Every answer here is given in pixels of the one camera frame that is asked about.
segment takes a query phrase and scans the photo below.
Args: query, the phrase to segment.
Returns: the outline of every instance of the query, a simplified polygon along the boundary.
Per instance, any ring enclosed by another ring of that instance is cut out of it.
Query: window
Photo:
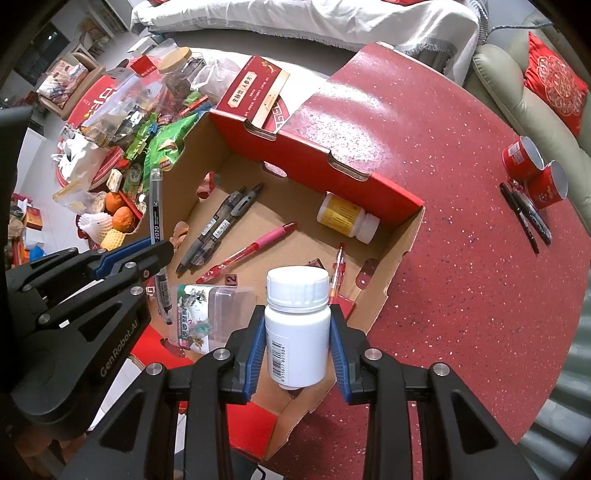
[[[68,39],[49,22],[33,38],[25,53],[18,59],[14,71],[35,86],[58,55],[68,46]]]

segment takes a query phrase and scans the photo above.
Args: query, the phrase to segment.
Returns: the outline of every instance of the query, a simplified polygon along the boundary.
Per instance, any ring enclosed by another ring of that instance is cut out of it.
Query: white bottle cap
[[[329,274],[317,267],[280,267],[267,274],[267,303],[280,312],[309,313],[329,302]]]
[[[361,225],[359,225],[359,232],[355,234],[355,238],[364,244],[370,243],[375,231],[378,229],[378,225],[379,218],[371,213],[366,213]]]

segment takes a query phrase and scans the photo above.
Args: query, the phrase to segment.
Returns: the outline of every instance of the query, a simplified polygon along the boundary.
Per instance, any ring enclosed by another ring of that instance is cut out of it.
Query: sofa
[[[548,22],[535,12],[515,30],[503,50],[493,44],[476,48],[464,88],[494,111],[519,135],[530,137],[544,161],[558,161],[569,178],[568,197],[591,236],[591,106],[583,107],[580,134],[575,137],[563,121],[535,93],[524,86],[529,64],[528,32],[556,52],[587,85],[591,76],[570,44],[554,27],[536,28]]]

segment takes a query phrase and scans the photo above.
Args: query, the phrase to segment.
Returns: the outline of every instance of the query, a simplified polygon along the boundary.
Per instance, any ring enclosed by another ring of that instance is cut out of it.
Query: yellow label bottle
[[[332,193],[328,193],[316,219],[333,230],[368,244],[374,237],[379,218],[365,213],[361,207],[353,205]]]

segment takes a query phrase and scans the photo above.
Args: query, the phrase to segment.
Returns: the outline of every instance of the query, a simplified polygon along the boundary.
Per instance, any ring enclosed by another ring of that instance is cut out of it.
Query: jar lid
[[[378,229],[379,218],[371,213],[366,213],[361,225],[359,225],[359,232],[355,234],[355,238],[364,244],[371,242],[376,230]]]
[[[184,66],[190,58],[191,49],[189,47],[180,47],[160,60],[160,63],[158,63],[158,71],[160,73],[172,72],[173,70]]]
[[[267,303],[280,312],[309,313],[329,302],[329,274],[317,267],[280,267],[267,274]]]

